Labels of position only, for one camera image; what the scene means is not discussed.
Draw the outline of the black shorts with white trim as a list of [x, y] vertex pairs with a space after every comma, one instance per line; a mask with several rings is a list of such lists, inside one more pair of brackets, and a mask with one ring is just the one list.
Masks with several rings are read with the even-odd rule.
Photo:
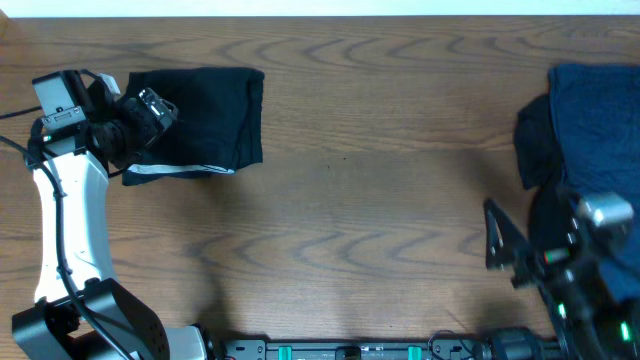
[[265, 74], [247, 67], [132, 72], [128, 97], [144, 88], [178, 108], [178, 120], [122, 175], [136, 186], [164, 177], [233, 175], [263, 161]]

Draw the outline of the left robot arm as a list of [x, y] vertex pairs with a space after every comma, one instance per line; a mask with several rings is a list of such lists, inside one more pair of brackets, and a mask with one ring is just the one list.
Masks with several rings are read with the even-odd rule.
[[143, 88], [122, 98], [106, 74], [86, 70], [33, 80], [42, 117], [17, 149], [36, 183], [43, 250], [31, 308], [12, 317], [12, 336], [31, 359], [211, 359], [212, 343], [194, 324], [165, 327], [126, 290], [110, 251], [106, 194], [177, 119], [177, 108]]

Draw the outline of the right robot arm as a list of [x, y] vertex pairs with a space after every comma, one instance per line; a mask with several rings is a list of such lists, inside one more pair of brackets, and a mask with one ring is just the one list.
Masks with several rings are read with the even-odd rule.
[[606, 262], [633, 278], [638, 272], [616, 253], [630, 240], [634, 210], [615, 193], [562, 195], [559, 232], [540, 244], [524, 235], [488, 199], [484, 203], [486, 261], [490, 270], [510, 267], [514, 288], [538, 289], [556, 337], [542, 340], [523, 330], [492, 339], [497, 359], [636, 359], [639, 298], [615, 299], [600, 272]]

